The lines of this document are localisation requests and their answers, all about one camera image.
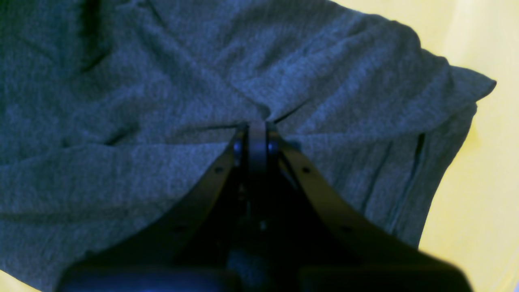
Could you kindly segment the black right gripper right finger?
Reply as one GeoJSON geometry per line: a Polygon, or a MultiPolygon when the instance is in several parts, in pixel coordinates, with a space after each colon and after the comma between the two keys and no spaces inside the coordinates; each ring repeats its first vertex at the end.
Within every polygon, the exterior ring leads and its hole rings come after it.
{"type": "Polygon", "coordinates": [[[458,268],[403,244],[345,203],[274,124],[259,126],[259,212],[289,240],[300,284],[466,284],[458,268]]]}

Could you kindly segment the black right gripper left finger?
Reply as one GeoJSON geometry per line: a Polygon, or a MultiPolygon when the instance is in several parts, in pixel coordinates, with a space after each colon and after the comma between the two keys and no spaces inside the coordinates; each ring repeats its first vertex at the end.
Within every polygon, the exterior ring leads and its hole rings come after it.
{"type": "Polygon", "coordinates": [[[260,123],[241,124],[224,152],[178,204],[147,228],[73,264],[61,284],[240,284],[226,269],[240,193],[260,178],[260,123]]]}

